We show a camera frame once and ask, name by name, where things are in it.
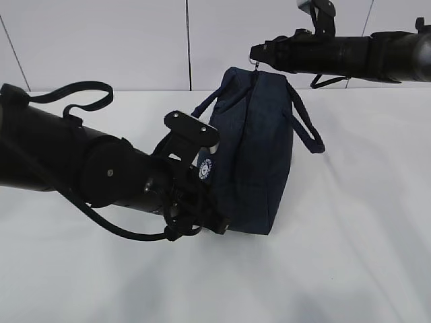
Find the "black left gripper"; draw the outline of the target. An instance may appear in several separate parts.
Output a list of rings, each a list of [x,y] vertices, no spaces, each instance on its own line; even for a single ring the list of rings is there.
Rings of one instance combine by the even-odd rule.
[[[199,170],[190,165],[181,167],[172,161],[172,167],[161,178],[147,179],[144,192],[155,193],[160,199],[161,214],[165,220],[166,236],[195,236],[202,229],[223,235],[230,226],[230,218],[217,210],[217,203],[209,187],[199,178]]]

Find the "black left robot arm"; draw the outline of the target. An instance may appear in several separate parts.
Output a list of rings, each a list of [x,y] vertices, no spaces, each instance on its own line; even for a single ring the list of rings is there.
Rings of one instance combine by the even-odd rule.
[[[106,92],[83,106],[86,112],[113,101],[112,87],[99,81],[72,83],[41,96],[8,83],[1,86],[1,184],[56,191],[99,226],[129,240],[175,241],[204,228],[225,233],[230,220],[217,210],[193,165],[201,149],[218,145],[218,131],[175,110],[164,119],[168,134],[146,154],[124,138],[85,126],[71,106],[61,116],[38,109],[85,90]],[[140,234],[118,227],[98,213],[109,205],[161,215],[164,231]]]

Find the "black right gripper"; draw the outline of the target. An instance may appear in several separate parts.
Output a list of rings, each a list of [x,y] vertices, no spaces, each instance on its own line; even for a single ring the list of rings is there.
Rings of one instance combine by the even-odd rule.
[[[264,44],[251,47],[249,59],[265,63],[277,71],[293,71],[294,51],[301,40],[307,40],[311,35],[310,30],[296,29],[292,36],[277,36],[273,40],[266,40]]]

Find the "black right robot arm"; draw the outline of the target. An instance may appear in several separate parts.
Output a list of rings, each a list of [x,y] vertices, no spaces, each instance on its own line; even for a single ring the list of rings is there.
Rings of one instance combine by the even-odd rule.
[[[335,75],[378,83],[430,82],[430,26],[423,17],[415,32],[328,36],[297,29],[254,45],[250,58],[277,71]]]

